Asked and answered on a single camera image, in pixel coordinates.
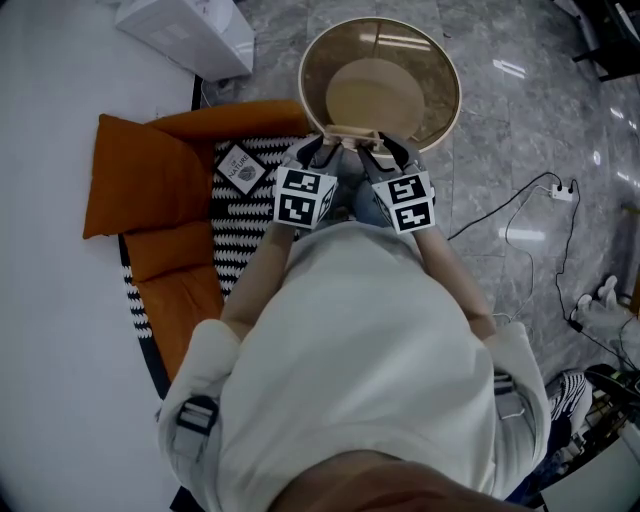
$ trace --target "electrical outlet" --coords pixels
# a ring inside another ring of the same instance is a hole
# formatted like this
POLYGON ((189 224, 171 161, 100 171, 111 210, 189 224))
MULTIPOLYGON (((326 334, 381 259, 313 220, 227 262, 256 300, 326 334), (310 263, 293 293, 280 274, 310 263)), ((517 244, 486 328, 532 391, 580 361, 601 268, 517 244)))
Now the electrical outlet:
POLYGON ((558 190, 557 185, 551 187, 551 197, 553 199, 559 199, 560 201, 573 201, 573 193, 569 192, 569 187, 562 187, 558 190))

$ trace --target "strap buckle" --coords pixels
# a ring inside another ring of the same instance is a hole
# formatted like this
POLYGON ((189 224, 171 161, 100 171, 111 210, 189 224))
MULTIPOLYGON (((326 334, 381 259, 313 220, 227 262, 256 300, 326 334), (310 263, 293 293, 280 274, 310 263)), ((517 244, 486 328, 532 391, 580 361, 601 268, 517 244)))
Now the strap buckle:
POLYGON ((182 404, 176 425, 208 436, 218 420, 218 404, 208 396, 194 396, 182 404))

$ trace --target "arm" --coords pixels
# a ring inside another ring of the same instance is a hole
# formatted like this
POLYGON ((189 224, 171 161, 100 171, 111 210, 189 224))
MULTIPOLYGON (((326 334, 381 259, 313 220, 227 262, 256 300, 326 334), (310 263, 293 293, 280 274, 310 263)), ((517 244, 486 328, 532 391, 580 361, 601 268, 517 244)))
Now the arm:
POLYGON ((271 223, 222 310, 220 320, 242 341, 282 285, 296 229, 271 223))
POLYGON ((484 340, 495 334, 496 324, 487 299, 440 228, 414 231, 424 270, 444 286, 460 305, 473 333, 484 340))

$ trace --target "orange cushion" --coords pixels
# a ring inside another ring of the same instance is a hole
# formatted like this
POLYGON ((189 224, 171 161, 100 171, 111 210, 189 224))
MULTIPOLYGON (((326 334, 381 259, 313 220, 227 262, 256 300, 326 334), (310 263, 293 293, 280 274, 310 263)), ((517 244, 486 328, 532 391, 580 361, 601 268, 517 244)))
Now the orange cushion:
POLYGON ((136 281, 172 270, 213 264, 211 224, 206 220, 177 228, 125 233, 124 240, 136 281))
POLYGON ((83 238, 207 218, 212 175, 184 142, 102 114, 83 238))
POLYGON ((252 101, 203 108, 151 121, 181 140, 227 140, 246 137, 308 135, 303 108, 292 100, 252 101))
POLYGON ((196 325, 219 318, 222 294, 213 266, 191 267, 155 279, 133 281, 149 317, 167 375, 173 381, 196 325))

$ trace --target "marble floor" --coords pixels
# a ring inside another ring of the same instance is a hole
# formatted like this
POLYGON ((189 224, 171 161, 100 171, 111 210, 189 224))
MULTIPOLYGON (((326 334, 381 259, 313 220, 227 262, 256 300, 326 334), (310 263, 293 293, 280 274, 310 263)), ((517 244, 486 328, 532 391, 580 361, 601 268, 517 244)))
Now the marble floor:
MULTIPOLYGON (((565 308, 611 272, 621 279, 619 291, 631 292, 640 226, 638 216, 620 206, 640 203, 638 84, 633 78, 601 84, 592 64, 573 63, 585 44, 551 0, 242 0, 238 7, 256 31, 255 71, 250 78, 205 84, 210 104, 297 98, 302 53, 333 23, 369 15, 411 23, 444 46, 462 82, 455 129, 424 154, 443 231, 454 233, 551 170, 565 183, 575 178, 581 198, 559 277, 565 308), (494 60, 525 72, 506 73, 494 60)), ((526 197, 453 241, 496 313, 512 315, 530 292, 529 257, 504 240, 506 223, 526 197)), ((529 234, 512 239, 535 263, 534 293, 517 320, 529 329, 546 379, 564 368, 615 360, 562 318, 554 278, 574 206, 536 190, 510 228, 529 234)), ((638 347, 640 340, 627 347, 636 364, 638 347)))

